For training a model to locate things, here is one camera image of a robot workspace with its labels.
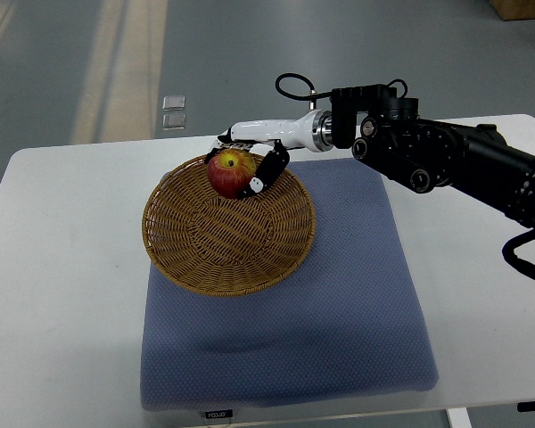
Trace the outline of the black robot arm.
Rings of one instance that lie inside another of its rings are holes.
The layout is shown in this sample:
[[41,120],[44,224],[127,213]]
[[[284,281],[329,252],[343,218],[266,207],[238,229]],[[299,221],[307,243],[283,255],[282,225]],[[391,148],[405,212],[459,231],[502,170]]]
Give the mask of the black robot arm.
[[332,142],[356,160],[415,193],[451,185],[535,228],[535,155],[496,126],[421,119],[417,99],[390,85],[335,88],[330,100]]

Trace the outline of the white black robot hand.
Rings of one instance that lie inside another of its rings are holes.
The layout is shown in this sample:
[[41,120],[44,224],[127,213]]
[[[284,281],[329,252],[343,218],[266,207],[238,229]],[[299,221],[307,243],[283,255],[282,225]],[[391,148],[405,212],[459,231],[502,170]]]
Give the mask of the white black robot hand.
[[313,110],[300,119],[263,119],[238,122],[224,134],[217,136],[205,163],[210,163],[222,152],[239,149],[249,152],[254,145],[265,144],[271,150],[264,156],[250,178],[245,178],[232,199],[244,199],[265,192],[284,173],[290,150],[308,149],[328,152],[333,148],[332,114]]

